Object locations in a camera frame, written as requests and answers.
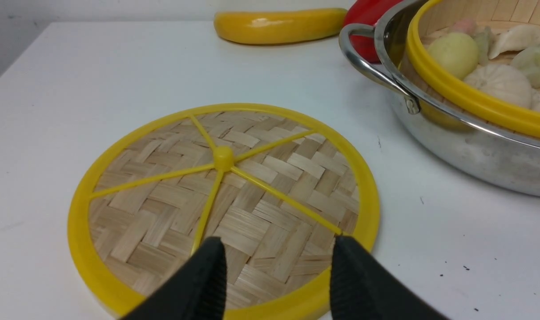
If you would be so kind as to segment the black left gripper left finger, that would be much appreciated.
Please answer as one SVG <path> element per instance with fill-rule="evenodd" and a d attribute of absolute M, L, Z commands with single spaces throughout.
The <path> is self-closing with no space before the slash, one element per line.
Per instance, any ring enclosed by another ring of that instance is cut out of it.
<path fill-rule="evenodd" d="M 219 237 L 199 249 L 123 320 L 222 320 L 225 314 L 227 261 Z"/>

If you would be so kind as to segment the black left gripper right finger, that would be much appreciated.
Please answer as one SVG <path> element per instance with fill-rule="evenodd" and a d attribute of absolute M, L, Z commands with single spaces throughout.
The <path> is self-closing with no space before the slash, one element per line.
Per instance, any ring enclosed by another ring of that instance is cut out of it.
<path fill-rule="evenodd" d="M 334 320 L 446 320 L 351 236 L 337 236 L 330 273 Z"/>

